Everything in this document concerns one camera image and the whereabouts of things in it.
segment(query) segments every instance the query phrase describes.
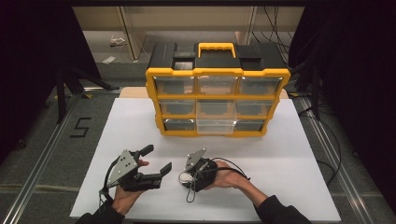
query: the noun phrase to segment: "person's hand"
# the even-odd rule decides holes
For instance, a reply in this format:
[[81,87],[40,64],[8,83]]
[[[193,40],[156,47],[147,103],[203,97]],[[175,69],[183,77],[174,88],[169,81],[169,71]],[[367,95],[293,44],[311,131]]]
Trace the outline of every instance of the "person's hand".
[[[224,161],[216,161],[218,167],[230,167]],[[216,178],[211,185],[206,187],[205,189],[212,189],[212,188],[235,188],[238,189],[241,182],[247,181],[246,178],[241,176],[240,174],[231,171],[231,170],[221,170],[217,171]]]
[[[149,165],[148,161],[139,160],[139,166]],[[129,210],[134,206],[136,200],[140,197],[145,190],[130,192],[123,190],[120,186],[116,187],[116,195],[112,207],[121,215],[125,216]]]

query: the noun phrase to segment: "person's right hand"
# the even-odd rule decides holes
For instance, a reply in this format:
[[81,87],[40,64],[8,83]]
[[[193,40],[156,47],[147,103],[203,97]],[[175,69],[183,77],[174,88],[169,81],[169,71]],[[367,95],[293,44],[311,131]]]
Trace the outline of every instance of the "person's right hand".
[[[224,161],[216,161],[218,167],[230,167]],[[231,170],[221,170],[217,171],[216,178],[211,185],[206,187],[205,189],[212,188],[235,188],[238,189],[241,181],[246,181],[247,179],[241,176],[240,174],[231,171]]]

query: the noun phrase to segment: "person's left hand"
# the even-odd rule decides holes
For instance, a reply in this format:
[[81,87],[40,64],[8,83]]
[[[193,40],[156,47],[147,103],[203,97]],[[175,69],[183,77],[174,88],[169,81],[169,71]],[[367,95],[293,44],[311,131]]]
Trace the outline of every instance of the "person's left hand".
[[[139,164],[139,166],[147,166],[147,165],[149,165],[149,162],[139,160],[138,164]],[[141,190],[141,191],[137,191],[137,192],[125,191],[122,189],[122,187],[117,186],[116,187],[116,195],[114,197],[114,202],[112,204],[112,207],[118,213],[125,216],[129,212],[129,210],[132,208],[132,206],[134,206],[134,203],[136,202],[136,200],[144,192],[145,192],[145,190]]]

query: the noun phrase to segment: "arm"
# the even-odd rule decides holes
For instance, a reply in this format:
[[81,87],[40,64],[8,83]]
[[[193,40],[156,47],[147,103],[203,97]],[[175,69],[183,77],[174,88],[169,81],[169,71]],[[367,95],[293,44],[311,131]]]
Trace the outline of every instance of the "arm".
[[[217,165],[218,167],[230,167],[223,161],[217,161]],[[311,223],[296,208],[282,205],[276,196],[268,197],[248,179],[236,172],[229,170],[218,171],[215,181],[206,189],[211,188],[235,188],[241,190],[253,202],[257,215],[263,222],[273,224]]]
[[[146,166],[149,165],[149,162],[139,161],[139,165]],[[113,204],[105,202],[93,215],[89,213],[84,214],[76,224],[121,223],[125,215],[134,206],[136,200],[144,192],[125,191],[120,186],[117,186]]]

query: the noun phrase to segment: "floor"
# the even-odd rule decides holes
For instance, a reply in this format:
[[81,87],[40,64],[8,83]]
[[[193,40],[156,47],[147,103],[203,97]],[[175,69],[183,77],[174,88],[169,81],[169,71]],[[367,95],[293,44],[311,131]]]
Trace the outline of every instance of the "floor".
[[[125,46],[110,47],[108,44],[111,36],[124,38],[122,33],[88,32],[85,35],[103,80],[119,87],[145,85],[144,73],[149,55],[153,44],[158,41],[185,44],[236,41],[234,34],[227,32],[152,32],[148,33],[146,41],[142,43],[144,50],[141,57],[138,61],[133,61]],[[271,33],[256,32],[257,39],[252,37],[251,42],[268,41],[264,36],[270,35]],[[291,38],[292,34],[282,34],[283,45],[287,46]],[[287,56],[287,48],[279,46]],[[110,64],[102,63],[110,56],[117,59]],[[291,79],[285,89],[293,94],[290,97],[293,98],[296,110],[302,112],[301,123],[323,178],[326,181],[332,178],[333,170],[329,164],[337,170],[337,176],[329,183],[329,192],[341,216],[341,223],[396,223],[395,215],[361,164],[359,155],[350,145],[337,117],[326,104],[326,99],[323,96],[319,99],[320,121],[312,119],[310,110],[303,112],[310,107],[310,95],[307,92],[294,93],[295,78]],[[87,81],[82,83],[87,88],[95,87]],[[42,109],[24,139],[26,147],[15,148],[0,166],[1,220],[12,215],[14,221],[7,223],[75,223],[69,217],[71,208],[113,101],[119,93],[99,90],[81,96],[67,94],[68,114],[61,124],[56,123],[56,91],[49,96],[47,106]],[[79,127],[89,128],[84,137],[73,137],[84,135],[84,130],[75,129],[78,123]]]

